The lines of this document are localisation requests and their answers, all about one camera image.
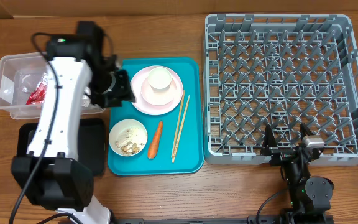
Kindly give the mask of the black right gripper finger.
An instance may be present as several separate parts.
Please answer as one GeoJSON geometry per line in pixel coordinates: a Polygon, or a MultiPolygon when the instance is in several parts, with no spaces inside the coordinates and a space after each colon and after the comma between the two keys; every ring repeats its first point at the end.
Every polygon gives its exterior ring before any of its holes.
{"type": "Polygon", "coordinates": [[[300,134],[301,134],[301,137],[314,135],[314,133],[309,129],[309,127],[307,127],[307,125],[305,123],[300,124],[300,134]]]}
{"type": "Polygon", "coordinates": [[[265,127],[265,136],[262,147],[264,149],[269,147],[277,147],[277,142],[275,140],[275,136],[273,134],[272,128],[269,124],[265,127]]]}

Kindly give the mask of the red snack wrapper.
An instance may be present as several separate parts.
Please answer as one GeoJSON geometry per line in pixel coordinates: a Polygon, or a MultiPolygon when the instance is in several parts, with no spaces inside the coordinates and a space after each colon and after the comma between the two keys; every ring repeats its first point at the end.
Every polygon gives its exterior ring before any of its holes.
{"type": "Polygon", "coordinates": [[[27,105],[41,104],[44,102],[45,94],[48,86],[48,75],[44,73],[41,80],[37,84],[36,89],[30,94],[27,99],[27,105]]]}

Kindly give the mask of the orange carrot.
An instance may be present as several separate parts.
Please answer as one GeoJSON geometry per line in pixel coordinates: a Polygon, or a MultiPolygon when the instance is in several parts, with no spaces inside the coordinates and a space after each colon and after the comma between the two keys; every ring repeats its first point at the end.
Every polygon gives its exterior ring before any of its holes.
{"type": "Polygon", "coordinates": [[[148,153],[147,153],[147,157],[149,159],[154,159],[155,156],[157,155],[158,146],[160,144],[160,138],[161,138],[161,135],[162,135],[162,129],[163,129],[163,121],[160,121],[158,126],[157,126],[157,130],[156,130],[156,132],[154,134],[153,140],[152,140],[152,142],[150,143],[150,146],[149,146],[149,150],[148,150],[148,153]]]}

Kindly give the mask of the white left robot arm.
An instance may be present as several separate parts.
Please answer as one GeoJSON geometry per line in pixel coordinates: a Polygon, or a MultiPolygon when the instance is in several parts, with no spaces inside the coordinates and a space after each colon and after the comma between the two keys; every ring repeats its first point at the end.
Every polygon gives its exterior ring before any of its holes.
{"type": "Polygon", "coordinates": [[[117,57],[103,55],[108,35],[93,21],[79,21],[74,34],[50,34],[41,56],[48,85],[37,129],[11,172],[20,198],[75,223],[114,223],[113,212],[94,196],[92,171],[78,160],[82,98],[102,108],[135,101],[117,57]]]}

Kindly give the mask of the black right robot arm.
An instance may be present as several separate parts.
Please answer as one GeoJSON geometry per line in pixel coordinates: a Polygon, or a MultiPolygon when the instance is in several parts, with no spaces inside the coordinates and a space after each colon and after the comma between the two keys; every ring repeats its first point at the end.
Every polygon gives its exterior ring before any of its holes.
{"type": "Polygon", "coordinates": [[[334,184],[325,177],[312,176],[308,164],[320,157],[324,141],[313,134],[306,124],[300,124],[301,142],[280,149],[275,140],[271,125],[266,125],[265,136],[260,151],[270,156],[269,164],[280,167],[280,175],[287,187],[269,197],[258,209],[257,223],[333,223],[333,217],[325,214],[331,208],[334,184]],[[283,208],[276,217],[261,217],[260,213],[269,201],[288,192],[291,207],[283,208]]]}

